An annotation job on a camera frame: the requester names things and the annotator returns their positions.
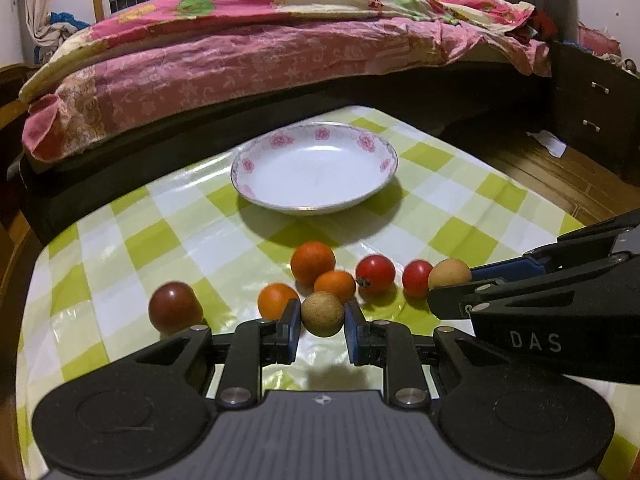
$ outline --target drawer handle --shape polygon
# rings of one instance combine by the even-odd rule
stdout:
[[[605,94],[609,94],[609,89],[599,85],[598,83],[596,83],[595,81],[591,81],[591,88],[599,88],[600,90],[602,90]]]
[[[600,127],[597,124],[594,124],[591,121],[588,121],[587,119],[582,120],[582,126],[592,126],[593,129],[596,130],[596,133],[600,131]]]

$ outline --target beige curtain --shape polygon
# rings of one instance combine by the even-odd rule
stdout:
[[[41,60],[46,61],[77,29],[68,23],[49,25],[49,0],[23,0],[23,3],[27,32],[33,44],[41,48]]]

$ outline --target tablecloth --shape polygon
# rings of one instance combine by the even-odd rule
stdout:
[[[347,107],[311,120],[356,124],[385,137],[399,155],[395,179],[349,210],[286,216],[238,196],[229,179],[235,148],[120,197],[42,251],[17,361],[18,433],[28,478],[46,471],[30,429],[37,402],[63,381],[158,340],[146,308],[164,282],[189,283],[212,330],[230,332],[259,317],[256,298],[264,285],[293,285],[289,259],[306,240],[329,244],[337,267],[352,272],[366,254],[385,254],[396,264],[400,285],[402,266],[415,258],[435,264],[455,257],[473,267],[512,258],[580,227],[483,162],[372,108]],[[368,319],[403,322],[418,334],[429,335],[440,323],[426,302],[405,300],[401,287],[374,303],[362,302],[362,308]],[[468,321],[456,325],[471,330]],[[603,469],[611,479],[624,478],[640,444],[638,390],[592,384],[623,414],[616,416],[616,438]],[[265,388],[381,386],[380,370],[348,364],[342,332],[327,339],[305,333],[293,365],[264,370]]]

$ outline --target nightstand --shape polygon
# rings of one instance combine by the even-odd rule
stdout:
[[[561,43],[551,57],[553,133],[624,176],[640,143],[640,79]]]

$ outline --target pink bed sheet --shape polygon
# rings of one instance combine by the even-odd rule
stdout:
[[[444,66],[479,43],[496,48],[523,74],[550,75],[546,43],[521,44],[464,22],[245,25],[78,70],[32,105],[23,144],[36,160],[56,163],[185,110],[331,78]]]

